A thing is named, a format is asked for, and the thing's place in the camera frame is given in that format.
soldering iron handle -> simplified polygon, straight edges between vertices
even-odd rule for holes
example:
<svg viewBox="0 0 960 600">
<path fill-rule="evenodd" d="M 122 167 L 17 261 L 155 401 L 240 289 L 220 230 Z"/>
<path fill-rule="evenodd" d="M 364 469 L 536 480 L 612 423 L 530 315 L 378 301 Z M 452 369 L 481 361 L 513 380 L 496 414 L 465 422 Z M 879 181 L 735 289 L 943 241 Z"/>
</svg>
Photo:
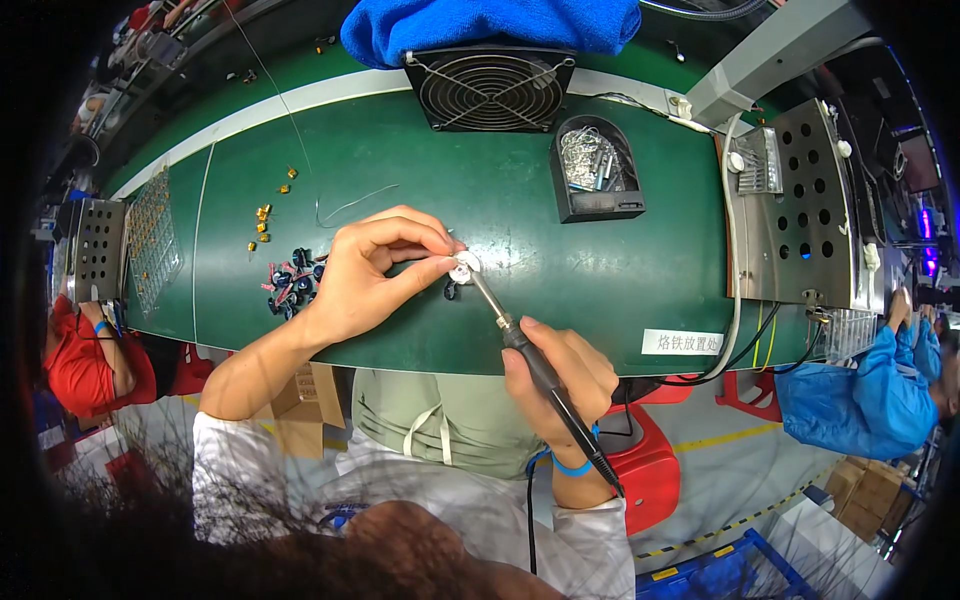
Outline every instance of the soldering iron handle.
<svg viewBox="0 0 960 600">
<path fill-rule="evenodd" d="M 584 424 L 584 421 L 574 412 L 573 405 L 566 393 L 560 376 L 553 369 L 553 366 L 546 360 L 546 357 L 540 353 L 540 349 L 534 346 L 530 338 L 523 333 L 517 326 L 507 327 L 503 332 L 503 344 L 507 348 L 513 348 L 523 355 L 530 368 L 530 378 L 533 379 L 534 386 L 550 402 L 557 414 L 560 415 L 564 425 L 576 439 L 577 445 L 589 457 L 592 452 L 597 451 L 593 434 Z"/>
</svg>

white cable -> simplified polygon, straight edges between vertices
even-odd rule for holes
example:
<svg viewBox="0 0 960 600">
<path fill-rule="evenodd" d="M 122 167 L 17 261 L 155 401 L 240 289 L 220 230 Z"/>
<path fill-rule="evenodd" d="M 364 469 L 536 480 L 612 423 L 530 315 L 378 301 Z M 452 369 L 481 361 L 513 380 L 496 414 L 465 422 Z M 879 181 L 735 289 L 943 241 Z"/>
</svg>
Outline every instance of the white cable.
<svg viewBox="0 0 960 600">
<path fill-rule="evenodd" d="M 740 261 L 736 255 L 736 222 L 733 218 L 733 200 L 730 194 L 728 168 L 730 165 L 730 144 L 733 140 L 733 126 L 740 120 L 741 114 L 743 114 L 742 111 L 732 116 L 730 121 L 727 121 L 727 136 L 723 140 L 723 156 L 720 158 L 720 181 L 723 183 L 723 200 L 727 207 L 731 263 L 733 265 L 733 318 L 730 321 L 730 326 L 727 327 L 727 337 L 724 339 L 724 348 L 720 360 L 717 361 L 716 366 L 710 372 L 704 373 L 700 377 L 701 379 L 715 377 L 727 367 L 730 355 L 733 354 L 733 345 L 736 344 L 736 335 L 740 332 Z"/>
</svg>

red shirt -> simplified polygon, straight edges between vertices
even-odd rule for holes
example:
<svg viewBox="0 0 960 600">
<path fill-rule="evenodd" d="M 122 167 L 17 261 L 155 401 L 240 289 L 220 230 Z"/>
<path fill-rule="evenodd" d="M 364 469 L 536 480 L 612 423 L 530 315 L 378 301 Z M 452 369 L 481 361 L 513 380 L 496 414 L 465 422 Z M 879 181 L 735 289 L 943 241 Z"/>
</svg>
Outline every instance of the red shirt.
<svg viewBox="0 0 960 600">
<path fill-rule="evenodd" d="M 47 371 L 50 391 L 64 408 L 78 417 L 94 417 L 129 404 L 149 404 L 156 400 L 154 368 L 140 343 L 132 335 L 118 340 L 136 385 L 126 396 L 115 397 L 113 370 L 96 341 L 93 325 L 84 316 L 73 312 L 64 296 L 54 304 L 54 330 L 60 343 L 54 348 L 43 368 Z"/>
</svg>

blue towel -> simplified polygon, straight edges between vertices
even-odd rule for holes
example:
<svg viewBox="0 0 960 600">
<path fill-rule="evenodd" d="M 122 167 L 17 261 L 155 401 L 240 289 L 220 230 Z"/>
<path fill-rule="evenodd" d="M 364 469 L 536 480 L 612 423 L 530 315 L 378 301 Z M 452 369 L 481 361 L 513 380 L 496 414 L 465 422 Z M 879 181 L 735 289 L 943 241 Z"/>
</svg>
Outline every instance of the blue towel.
<svg viewBox="0 0 960 600">
<path fill-rule="evenodd" d="M 533 44 L 616 55 L 640 27 L 636 0 L 361 0 L 340 30 L 355 59 L 403 65 L 432 50 L 505 34 Z"/>
</svg>

green workbench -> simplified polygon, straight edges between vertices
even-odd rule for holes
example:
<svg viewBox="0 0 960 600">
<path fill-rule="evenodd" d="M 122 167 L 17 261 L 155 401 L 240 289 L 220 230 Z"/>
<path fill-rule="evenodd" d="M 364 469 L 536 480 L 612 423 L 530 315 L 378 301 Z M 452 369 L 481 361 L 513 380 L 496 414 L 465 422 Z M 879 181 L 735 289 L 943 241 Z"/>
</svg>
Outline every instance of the green workbench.
<svg viewBox="0 0 960 600">
<path fill-rule="evenodd" d="M 149 321 L 131 302 L 130 324 L 198 344 L 241 348 L 282 323 L 268 311 L 269 293 L 260 288 L 268 262 L 289 259 L 296 247 L 325 253 L 336 227 L 409 204 L 454 228 L 484 261 L 487 280 L 508 310 L 576 329 L 619 374 L 702 370 L 715 358 L 644 355 L 641 345 L 644 328 L 722 332 L 730 319 L 714 142 L 637 108 L 569 97 L 562 118 L 581 113 L 606 117 L 629 137 L 645 214 L 561 225 L 548 166 L 550 135 L 432 132 L 409 91 L 299 112 L 312 174 L 287 118 L 218 142 L 212 156 L 207 148 L 171 168 L 184 266 Z M 288 164 L 300 176 L 290 194 L 280 195 L 276 189 L 289 182 Z M 399 187 L 337 213 L 327 223 L 331 228 L 317 227 L 318 198 L 323 218 L 394 183 Z M 272 241 L 258 245 L 249 260 L 255 211 L 264 203 L 274 205 Z M 501 341 L 490 308 L 475 289 L 460 292 L 448 301 L 442 284 L 435 284 L 374 331 L 329 348 L 318 360 L 501 373 Z M 756 331 L 757 310 L 757 302 L 744 302 L 737 349 Z M 799 358 L 808 331 L 802 308 L 784 306 L 771 364 Z M 751 352 L 738 367 L 749 367 L 752 359 Z"/>
</svg>

